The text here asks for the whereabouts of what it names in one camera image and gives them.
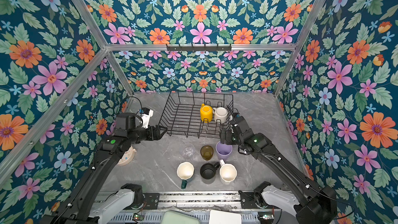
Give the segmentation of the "white mug red inside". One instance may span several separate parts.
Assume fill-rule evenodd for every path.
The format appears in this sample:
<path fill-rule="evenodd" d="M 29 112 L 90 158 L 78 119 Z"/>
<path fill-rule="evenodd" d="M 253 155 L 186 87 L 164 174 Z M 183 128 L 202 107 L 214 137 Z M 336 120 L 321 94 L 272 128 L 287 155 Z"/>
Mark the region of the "white mug red inside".
<path fill-rule="evenodd" d="M 216 107 L 212 109 L 214 117 L 213 120 L 216 123 L 225 123 L 227 121 L 227 117 L 228 117 L 228 111 L 226 108 L 224 107 Z"/>

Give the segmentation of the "yellow mug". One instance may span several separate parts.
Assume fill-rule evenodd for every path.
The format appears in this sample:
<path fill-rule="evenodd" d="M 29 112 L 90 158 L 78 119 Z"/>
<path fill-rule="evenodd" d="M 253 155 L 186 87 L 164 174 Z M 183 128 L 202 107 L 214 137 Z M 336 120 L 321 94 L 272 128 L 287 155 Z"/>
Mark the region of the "yellow mug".
<path fill-rule="evenodd" d="M 201 121 L 204 123 L 210 123 L 212 121 L 213 111 L 212 107 L 206 104 L 202 104 L 200 108 Z"/>

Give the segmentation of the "clear glass cup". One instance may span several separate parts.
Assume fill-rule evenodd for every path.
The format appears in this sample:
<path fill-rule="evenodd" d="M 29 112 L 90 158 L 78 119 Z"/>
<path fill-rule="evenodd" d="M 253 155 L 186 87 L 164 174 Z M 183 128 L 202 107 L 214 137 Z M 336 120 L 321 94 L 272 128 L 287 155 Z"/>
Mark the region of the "clear glass cup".
<path fill-rule="evenodd" d="M 195 147 L 193 145 L 183 145 L 181 155 L 186 160 L 191 160 L 195 155 Z"/>

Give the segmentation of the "black wire dish rack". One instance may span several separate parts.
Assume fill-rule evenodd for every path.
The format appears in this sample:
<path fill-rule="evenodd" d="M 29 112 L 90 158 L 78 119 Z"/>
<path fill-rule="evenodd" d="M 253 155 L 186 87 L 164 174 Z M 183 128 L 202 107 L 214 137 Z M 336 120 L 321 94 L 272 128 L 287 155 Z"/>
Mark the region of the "black wire dish rack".
<path fill-rule="evenodd" d="M 227 120 L 211 121 L 201 119 L 201 107 L 208 105 L 215 109 L 227 110 Z M 232 94 L 171 92 L 163 109 L 159 125 L 167 128 L 167 134 L 194 136 L 197 138 L 219 138 L 221 131 L 228 129 L 233 114 L 234 98 Z"/>

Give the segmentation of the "cream mug green handle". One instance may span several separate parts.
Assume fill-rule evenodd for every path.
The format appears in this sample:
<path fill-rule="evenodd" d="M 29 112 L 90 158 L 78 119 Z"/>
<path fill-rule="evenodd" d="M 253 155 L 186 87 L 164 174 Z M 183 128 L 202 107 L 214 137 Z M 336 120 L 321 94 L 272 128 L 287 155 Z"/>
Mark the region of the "cream mug green handle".
<path fill-rule="evenodd" d="M 177 168 L 177 176 L 181 179 L 181 189 L 186 189 L 194 177 L 194 166 L 189 162 L 181 163 Z"/>

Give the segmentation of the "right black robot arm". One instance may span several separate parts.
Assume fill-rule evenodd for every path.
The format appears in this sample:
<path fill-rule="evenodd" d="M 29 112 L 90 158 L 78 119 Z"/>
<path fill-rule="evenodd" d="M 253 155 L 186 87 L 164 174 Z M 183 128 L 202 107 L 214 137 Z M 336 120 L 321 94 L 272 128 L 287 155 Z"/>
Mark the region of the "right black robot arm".
<path fill-rule="evenodd" d="M 246 119 L 234 113 L 220 134 L 220 141 L 236 145 L 242 155 L 262 162 L 288 187 L 280 190 L 263 182 L 254 190 L 259 206 L 271 205 L 294 216 L 300 224 L 329 224 L 337 217 L 336 192 L 310 179 L 287 160 L 262 133 L 255 134 Z"/>

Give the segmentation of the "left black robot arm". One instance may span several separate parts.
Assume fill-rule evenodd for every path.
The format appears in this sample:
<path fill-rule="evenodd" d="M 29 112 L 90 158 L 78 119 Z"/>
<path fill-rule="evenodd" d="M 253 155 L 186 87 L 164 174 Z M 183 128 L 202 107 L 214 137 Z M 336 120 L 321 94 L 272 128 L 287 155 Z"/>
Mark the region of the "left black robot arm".
<path fill-rule="evenodd" d="M 105 180 L 132 144 L 158 141 L 167 132 L 161 125 L 144 127 L 143 118 L 135 113 L 116 117 L 112 135 L 104 137 L 75 189 L 54 214 L 44 215 L 41 224 L 99 224 L 100 216 L 91 215 L 92 206 Z"/>

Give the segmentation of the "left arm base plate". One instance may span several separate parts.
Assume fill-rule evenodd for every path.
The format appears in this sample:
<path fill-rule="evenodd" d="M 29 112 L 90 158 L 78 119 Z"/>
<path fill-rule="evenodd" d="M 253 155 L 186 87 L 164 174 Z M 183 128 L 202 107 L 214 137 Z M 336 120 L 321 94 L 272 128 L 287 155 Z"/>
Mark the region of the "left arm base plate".
<path fill-rule="evenodd" d="M 142 203 L 132 203 L 129 208 L 134 210 L 156 210 L 159 202 L 159 193 L 144 193 Z"/>

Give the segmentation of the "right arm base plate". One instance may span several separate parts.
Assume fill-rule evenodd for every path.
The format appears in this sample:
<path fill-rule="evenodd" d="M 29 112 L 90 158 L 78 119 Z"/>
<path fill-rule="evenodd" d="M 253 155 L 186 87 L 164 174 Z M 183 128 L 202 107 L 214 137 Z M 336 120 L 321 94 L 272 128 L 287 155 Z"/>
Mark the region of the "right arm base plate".
<path fill-rule="evenodd" d="M 238 191 L 242 209 L 265 209 L 268 205 L 263 200 L 258 200 L 255 193 L 249 191 Z"/>

